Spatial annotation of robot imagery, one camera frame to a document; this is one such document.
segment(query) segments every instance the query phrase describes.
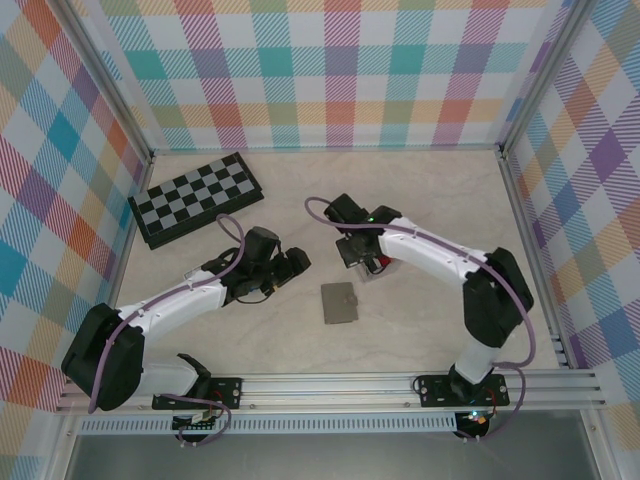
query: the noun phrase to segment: gray floor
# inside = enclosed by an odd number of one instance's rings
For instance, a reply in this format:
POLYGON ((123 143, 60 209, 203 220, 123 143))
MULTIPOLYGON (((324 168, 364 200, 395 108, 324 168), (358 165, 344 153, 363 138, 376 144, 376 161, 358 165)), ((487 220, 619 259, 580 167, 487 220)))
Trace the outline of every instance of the gray floor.
POLYGON ((80 437, 67 480, 599 478, 577 412, 523 412, 480 444, 453 434, 227 435, 181 449, 171 436, 80 437))
MULTIPOLYGON (((363 207, 385 204, 422 227, 469 247, 514 252, 533 281, 491 151, 274 153, 243 155, 265 200, 234 216, 245 229, 261 225, 284 248, 304 249, 311 269, 257 305, 232 304, 205 314, 150 346, 151 355, 189 353, 218 373, 388 372, 447 370, 464 347, 462 295, 425 273, 398 272, 362 284, 335 248, 337 231, 304 211, 309 195, 333 199, 349 193, 363 207), (323 283, 354 283, 360 319, 325 325, 323 283)), ((211 156, 159 157, 152 185, 193 170, 211 156)), ((150 251, 137 235, 118 305, 152 296, 184 272, 218 256, 233 242, 215 224, 150 251)), ((539 304, 531 312, 538 353, 531 368, 557 362, 539 304)), ((503 359, 521 360, 528 349, 518 328, 503 359)))

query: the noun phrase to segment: black mounting bracket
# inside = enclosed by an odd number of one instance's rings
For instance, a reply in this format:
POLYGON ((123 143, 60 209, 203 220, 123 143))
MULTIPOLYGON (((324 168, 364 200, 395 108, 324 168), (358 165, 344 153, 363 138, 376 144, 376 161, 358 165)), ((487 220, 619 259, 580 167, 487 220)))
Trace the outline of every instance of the black mounting bracket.
POLYGON ((470 401, 462 402, 451 390, 449 375, 420 375, 413 381, 413 390, 420 397, 422 407, 505 407, 509 405, 509 392, 504 375, 488 375, 482 390, 470 401))
MULTIPOLYGON (((209 378, 207 382, 207 392, 203 398, 222 403, 230 410, 240 408, 240 398, 242 397, 242 379, 235 377, 209 378)), ((206 405, 193 402, 183 402, 171 400, 162 395, 154 395, 151 401, 153 410, 199 410, 207 408, 206 405)))

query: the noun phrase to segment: ventilation grille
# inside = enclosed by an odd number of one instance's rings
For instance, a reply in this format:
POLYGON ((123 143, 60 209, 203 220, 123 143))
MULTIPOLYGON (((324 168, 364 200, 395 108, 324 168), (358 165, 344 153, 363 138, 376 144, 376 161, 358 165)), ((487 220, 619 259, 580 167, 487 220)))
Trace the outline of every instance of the ventilation grille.
MULTIPOLYGON (((190 427, 187 430, 215 433, 213 429, 190 427)), ((286 433, 399 433, 452 432, 456 429, 453 413, 391 414, 234 414, 229 434, 286 433)), ((159 435, 177 433, 171 430, 167 415, 128 415, 122 417, 86 417, 80 435, 159 435)))
POLYGON ((560 335, 551 335, 551 342, 553 343, 553 349, 556 351, 556 358, 558 359, 560 368, 569 368, 569 360, 567 359, 560 335))

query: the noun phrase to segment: checkered square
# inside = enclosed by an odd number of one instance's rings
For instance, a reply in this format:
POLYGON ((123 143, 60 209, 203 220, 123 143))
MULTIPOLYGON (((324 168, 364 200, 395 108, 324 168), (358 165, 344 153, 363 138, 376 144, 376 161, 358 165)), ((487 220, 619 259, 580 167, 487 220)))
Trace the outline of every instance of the checkered square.
POLYGON ((595 368, 606 379, 603 387, 616 404, 618 448, 636 465, 640 169, 634 167, 634 152, 640 145, 640 56, 635 54, 640 32, 632 23, 637 21, 638 2, 598 3, 512 159, 525 202, 533 204, 528 220, 552 259, 545 269, 578 366, 595 368), (548 195, 535 194, 544 190, 548 195))
POLYGON ((143 238, 157 248, 262 198, 236 153, 138 193, 129 203, 143 238))
MULTIPOLYGON (((111 199, 137 190, 142 159, 44 0, 4 2, 0 60, 0 471, 30 479, 65 383, 57 352, 99 301, 96 284, 109 292, 130 217, 111 199)), ((145 87, 163 104, 173 94, 145 87)))
MULTIPOLYGON (((359 138, 366 138, 368 147, 410 146, 413 144, 406 142, 414 136, 408 136, 407 131, 420 118, 430 118, 434 128, 412 131, 439 133, 428 140, 421 138, 419 145, 440 144, 445 137, 451 145, 494 143, 488 134, 498 131, 494 123, 502 122, 504 116, 495 106, 513 90, 512 83, 521 82, 533 68, 534 58, 527 55, 527 48, 532 42, 540 42, 542 19, 559 10, 557 4, 520 0, 243 0, 236 4, 214 0, 197 7, 186 6, 182 0, 159 0, 151 7, 147 0, 140 0, 127 8, 102 5, 102 21, 95 21, 83 8, 83 0, 76 3, 87 31, 108 55, 105 58, 122 59, 124 53, 127 62, 114 63, 114 73, 133 71, 133 76, 119 85, 129 90, 126 85, 137 83, 142 88, 144 98, 136 101, 146 102, 150 108, 134 105, 128 91, 123 96, 132 110, 144 112, 139 115, 143 130, 155 129, 149 142, 164 137, 170 149, 252 148, 262 147, 265 142, 297 148, 307 146, 307 138, 313 139, 313 146, 336 146, 334 139, 339 139, 341 146, 358 146, 359 138), (106 51, 103 37, 112 35, 121 52, 106 51), (451 84, 421 83, 418 87, 421 75, 446 75, 451 84), (367 89, 366 78, 372 76, 381 78, 367 89), (192 80, 188 88, 176 82, 182 79, 192 80), (385 91, 380 92, 383 84, 385 91), (493 103, 474 104, 477 99, 493 103), (423 100, 447 104, 442 118, 418 115, 416 120, 409 116, 405 121, 407 115, 401 115, 401 123, 390 123, 395 120, 388 114, 379 117, 377 129, 365 127, 371 123, 358 123, 360 117, 353 114, 353 106, 345 109, 334 104, 423 100), (467 116, 458 113, 452 117, 450 113, 457 110, 447 103, 451 100, 465 100, 475 107, 469 108, 467 116), (247 110, 243 107, 240 115, 232 116, 228 115, 230 109, 225 109, 222 119, 212 113, 213 126, 208 123, 206 127, 213 127, 213 131, 205 135, 199 130, 204 128, 203 116, 193 114, 202 111, 198 107, 217 104, 252 104, 256 105, 254 110, 273 112, 279 107, 271 104, 281 103, 306 105, 296 122, 286 120, 286 133, 281 128, 281 115, 266 116, 271 123, 257 125, 255 116, 242 114, 247 110), (315 114, 309 113, 310 104, 318 109, 315 114), (313 125, 318 125, 313 135, 301 130, 309 125, 309 117, 314 118, 313 125), (325 123, 315 123, 319 118, 325 118, 325 123), (322 135, 315 132, 320 125, 325 127, 325 141, 318 145, 322 135), (274 129, 268 138, 256 130, 264 126, 274 129), (362 136, 356 131, 368 133, 362 136), (377 140, 374 132, 379 132, 377 140)), ((568 7, 563 5, 560 10, 566 13, 568 7)), ((547 47, 554 35, 545 39, 547 47)), ((393 105, 389 103, 381 111, 389 111, 393 105)))

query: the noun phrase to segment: wire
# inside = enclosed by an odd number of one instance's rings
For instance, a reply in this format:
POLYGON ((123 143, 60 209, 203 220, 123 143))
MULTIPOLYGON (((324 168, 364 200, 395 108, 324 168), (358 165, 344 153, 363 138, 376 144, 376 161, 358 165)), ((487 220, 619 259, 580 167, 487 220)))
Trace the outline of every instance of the wire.
POLYGON ((487 392, 489 392, 489 395, 491 395, 491 402, 493 403, 493 414, 495 415, 498 409, 498 401, 496 400, 496 394, 493 393, 493 390, 491 390, 490 388, 487 388, 487 392))
MULTIPOLYGON (((242 226, 240 225, 240 223, 238 223, 238 221, 235 218, 233 218, 232 216, 227 215, 225 213, 219 214, 217 216, 217 218, 216 218, 216 222, 218 222, 218 225, 220 225, 222 230, 224 230, 227 234, 229 234, 229 236, 233 237, 234 240, 240 242, 240 246, 238 247, 238 253, 235 256, 235 258, 233 259, 233 261, 229 264, 229 266, 227 268, 225 268, 223 271, 221 271, 217 275, 214 275, 211 278, 208 278, 206 280, 201 280, 199 282, 194 282, 191 286, 182 285, 180 287, 176 287, 176 288, 174 288, 172 290, 169 290, 168 292, 165 292, 165 293, 162 293, 162 294, 158 295, 157 297, 151 299, 148 303, 146 303, 142 307, 140 307, 140 309, 142 311, 148 311, 154 305, 157 305, 158 303, 162 302, 163 300, 166 300, 167 298, 173 297, 174 295, 176 295, 178 293, 184 292, 185 290, 190 290, 192 288, 198 288, 198 287, 202 287, 204 285, 209 285, 211 283, 214 283, 214 282, 220 280, 227 273, 229 273, 231 270, 233 270, 236 267, 236 265, 238 265, 238 263, 240 262, 240 259, 242 258, 242 255, 244 254, 244 247, 245 247, 244 231, 242 230, 242 226), (231 223, 233 223, 233 225, 238 230, 238 235, 239 235, 240 238, 236 237, 235 235, 232 235, 229 232, 229 230, 222 223, 222 219, 227 219, 231 223)), ((114 342, 116 341, 116 338, 118 338, 118 335, 120 335, 120 333, 124 330, 124 328, 129 323, 131 323, 131 321, 133 321, 133 319, 138 318, 138 316, 140 315, 139 311, 140 310, 134 311, 127 318, 125 318, 122 322, 120 322, 120 324, 116 327, 116 329, 113 331, 113 333, 111 334, 111 336, 107 340, 107 343, 106 343, 106 345, 104 347, 104 350, 102 350, 102 355, 100 355, 100 361, 98 362, 98 367, 96 368, 96 375, 95 375, 95 379, 93 381, 93 389, 91 390, 91 401, 89 402, 89 413, 90 414, 95 412, 96 408, 97 408, 98 394, 100 392, 100 385, 102 383, 102 375, 104 373, 104 366, 107 363, 107 358, 109 358, 109 352, 111 351, 111 347, 113 346, 114 342)))
POLYGON ((200 403, 202 405, 210 405, 212 407, 219 408, 220 410, 224 410, 224 412, 227 414, 227 421, 222 426, 220 431, 209 435, 208 437, 204 438, 203 440, 201 440, 199 442, 187 442, 184 439, 184 437, 182 436, 182 432, 187 427, 179 428, 178 429, 178 439, 182 442, 182 445, 181 445, 182 447, 188 446, 188 447, 194 447, 195 448, 195 447, 200 447, 200 446, 203 446, 203 445, 207 445, 208 443, 214 442, 215 440, 219 439, 222 436, 222 434, 231 425, 231 409, 229 409, 229 407, 227 407, 224 403, 214 402, 213 400, 205 400, 203 398, 182 397, 180 395, 173 395, 173 394, 170 394, 170 393, 162 394, 162 396, 166 397, 166 398, 169 398, 171 400, 179 401, 179 402, 191 402, 191 403, 200 403))
POLYGON ((269 297, 271 297, 271 295, 266 295, 263 299, 258 300, 257 302, 247 302, 244 300, 240 300, 239 298, 236 298, 236 302, 242 303, 243 305, 258 305, 259 303, 263 303, 269 300, 269 297))
POLYGON ((529 335, 529 355, 527 355, 527 358, 525 358, 523 361, 521 362, 496 362, 493 365, 495 367, 498 368, 503 368, 503 369, 510 369, 510 370, 515 370, 516 372, 518 372, 518 374, 520 375, 520 378, 522 379, 522 390, 520 392, 520 398, 518 399, 518 402, 516 403, 515 408, 513 409, 513 412, 511 413, 511 415, 509 415, 509 417, 507 417, 507 420, 505 420, 504 423, 502 423, 498 429, 494 430, 493 432, 489 432, 487 435, 485 435, 485 438, 490 436, 490 435, 494 435, 495 433, 497 433, 498 431, 501 431, 514 417, 514 415, 516 413, 518 413, 518 411, 520 411, 520 408, 522 408, 522 404, 524 403, 524 396, 525 396, 525 392, 526 392, 526 386, 527 386, 527 382, 526 379, 524 377, 524 373, 522 373, 522 370, 520 370, 523 367, 526 367, 527 365, 531 364, 531 362, 533 361, 535 355, 536 355, 536 336, 535 336, 535 332, 533 330, 533 323, 531 322, 531 319, 529 318, 529 315, 527 314, 527 309, 524 307, 524 305, 522 304, 522 301, 520 300, 520 297, 518 297, 518 294, 513 290, 513 288, 511 287, 511 285, 509 285, 509 282, 507 282, 504 277, 502 277, 502 275, 500 275, 498 272, 496 272, 493 268, 491 268, 489 265, 487 265, 485 262, 483 262, 482 260, 469 255, 467 252, 465 252, 464 250, 454 247, 453 245, 449 245, 448 243, 444 242, 443 240, 434 237, 432 235, 429 235, 428 233, 419 231, 419 230, 415 230, 415 229, 411 229, 411 228, 407 228, 407 227, 403 227, 400 225, 391 225, 391 224, 384 224, 384 223, 337 223, 337 222, 332 222, 331 220, 327 220, 326 218, 321 217, 320 215, 316 214, 313 210, 311 210, 311 207, 309 206, 309 204, 311 202, 320 202, 320 203, 324 203, 326 205, 330 205, 331 202, 329 202, 329 200, 325 199, 325 198, 321 198, 321 197, 309 197, 304 201, 304 208, 307 211, 307 213, 314 219, 317 220, 318 222, 324 224, 324 225, 329 225, 330 227, 335 227, 335 228, 341 228, 341 229, 349 229, 349 230, 369 230, 369 229, 383 229, 383 230, 395 230, 398 232, 403 232, 403 233, 408 233, 412 236, 418 236, 424 240, 427 240, 428 242, 431 242, 441 248, 444 248, 445 250, 450 251, 451 253, 454 253, 462 258, 467 259, 468 261, 470 261, 471 263, 477 265, 478 267, 482 268, 484 271, 486 271, 489 275, 491 275, 495 281, 500 284, 500 286, 502 288, 504 288, 504 290, 507 292, 507 294, 509 295, 509 297, 511 297, 511 300, 513 301, 513 303, 515 304, 516 308, 518 309, 518 312, 520 313, 520 316, 522 317, 522 320, 524 321, 525 327, 527 329, 527 334, 529 335))
POLYGON ((524 372, 518 368, 518 367, 514 367, 511 370, 515 370, 516 372, 518 372, 518 375, 520 375, 520 381, 521 381, 521 386, 520 386, 520 397, 518 398, 518 401, 516 402, 516 406, 513 408, 513 410, 511 411, 511 413, 509 414, 509 416, 507 417, 507 419, 502 422, 500 425, 498 425, 494 430, 491 430, 489 433, 487 433, 483 438, 487 439, 487 438, 492 438, 494 437, 497 433, 503 431, 505 429, 505 427, 507 425, 509 425, 509 423, 513 420, 513 418, 517 415, 517 413, 520 411, 520 409, 522 408, 522 404, 524 403, 524 396, 527 390, 527 379, 524 376, 524 372))
MULTIPOLYGON (((224 399, 222 398, 222 394, 219 391, 214 390, 211 393, 218 396, 218 398, 220 399, 220 403, 224 402, 224 399)), ((216 418, 220 418, 222 416, 222 413, 223 413, 222 410, 220 410, 220 413, 216 416, 216 418)), ((211 417, 212 415, 213 415, 213 405, 209 405, 209 416, 211 417)))
POLYGON ((413 379, 413 382, 411 382, 411 390, 413 390, 414 393, 420 395, 420 392, 418 391, 418 389, 416 388, 416 382, 418 381, 420 377, 416 377, 413 379))

